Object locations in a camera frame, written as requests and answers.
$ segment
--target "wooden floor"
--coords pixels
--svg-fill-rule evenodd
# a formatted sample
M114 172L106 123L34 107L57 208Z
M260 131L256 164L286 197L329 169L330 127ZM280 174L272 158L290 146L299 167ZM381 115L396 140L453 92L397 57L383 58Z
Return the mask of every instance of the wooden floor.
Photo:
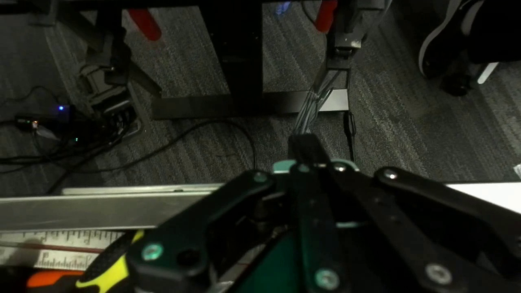
M446 182L516 180L519 177L513 166L521 162L521 63L501 63L490 81L467 97L453 97L439 89L438 79L423 79L417 70L417 50L425 31L438 19L436 11L443 11L439 6L412 8L404 0L396 1L356 55L350 86L358 125L356 162L363 172L392 164ZM264 8L265 89L304 89L324 58L324 35L312 29L299 6L295 5L282 18L273 9L273 5ZM164 96L226 92L199 9L151 11L163 27L163 39L148 42L125 21L127 40L135 61L164 88ZM0 102L21 97L32 84L45 84L81 107L85 101L75 74L85 45L60 26L29 27L24 18L13 16L0 21ZM153 97L137 84L132 84L132 94L143 122L142 133L93 166L132 161L197 122L155 122L150 118ZM26 104L2 102L0 120L45 104L50 101L44 92L34 94ZM236 120L254 136L260 167L270 169L273 161L286 158L293 117ZM339 115L322 115L316 133L330 156L347 158ZM0 154L34 151L37 148L31 135L2 128ZM247 167L247 141L233 128L215 125L127 172L78 174L65 185L223 182ZM3 195L42 193L60 172L57 166L37 166L0 175L0 187Z

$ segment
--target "cable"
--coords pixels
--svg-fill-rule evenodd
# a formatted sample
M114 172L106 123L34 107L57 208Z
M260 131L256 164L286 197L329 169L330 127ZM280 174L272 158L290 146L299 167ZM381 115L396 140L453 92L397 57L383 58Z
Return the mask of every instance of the cable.
M229 127L234 127L238 128L247 140L249 146L251 146L251 151L252 151L252 167L256 169L257 167L257 148L256 148L256 143L252 140L252 136L247 133L247 130L244 127L241 127L239 123L236 122L231 122L231 120L205 120L205 122L200 122L200 123L195 123L194 127L184 130L182 133L179 133L176 138L172 138L171 141L168 141L166 144L156 148L155 151L150 151L148 154L135 159L135 161L130 161L127 164L122 164L122 166L117 166L117 167L104 167L104 169L91 169L91 171L78 171L78 172L114 172L114 171L122 171L122 169L130 169L163 151L166 151L168 148L171 148L172 144L179 143L182 138L186 138L187 135L190 135L192 131L202 128L202 127L207 127L207 125L215 125L215 123L225 123L225 125L229 125Z
M59 94L55 94L52 89L49 89L47 86L42 84L36 84L29 89L28 94L24 94L23 97L11 97L11 99L3 99L2 104L6 102L26 102L36 91L44 91L47 92L57 104L60 102Z
M296 115L293 133L306 133L312 127L317 112L321 110L332 91L330 88L334 81L340 76L340 70L334 71L334 76L330 76L330 79L326 81L327 74L329 73L321 76L317 86L312 86L314 89L308 91L303 107Z
M299 6L303 8L304 16L308 18L308 21L314 26L314 18L311 16L311 13L308 9L306 1L299 1Z
M68 169L65 169L65 172L63 172L59 179L54 180L54 184L47 188L45 193L52 193L52 192L54 192L57 187L60 187L62 182L63 182L67 177L70 177L78 167L81 167L83 164L89 162L89 161L94 159L96 156L109 151L111 148L114 148L117 143L120 143L120 138L122 138L122 136L119 136L115 141L107 143L107 144L102 146L101 149L96 149L94 153L85 156L85 158L83 158L81 161L78 161L76 164L73 164L73 166L70 166Z
M345 89L348 91L352 81L352 70L345 71ZM343 135L348 146L350 159L355 161L355 138L356 138L356 122L352 110L343 112Z
M67 159L67 158L73 158L73 156L78 156L78 154L85 154L88 151L93 151L93 149L102 146L104 143L107 143L107 140L94 141L91 144L80 146L80 148L72 148L72 149L65 149L65 151L63 151L63 148L59 148L55 151L50 151L49 154L0 158L0 164L34 166L34 164L55 162L55 161L60 161L60 159Z
M15 123L13 118L10 118L10 120L0 120L0 127L8 127L8 125L13 125L13 123Z
M28 167L29 167L29 166L19 166L19 167L15 167L15 169L5 169L5 171L0 171L0 175L19 172L19 171L24 171L24 169L28 169Z

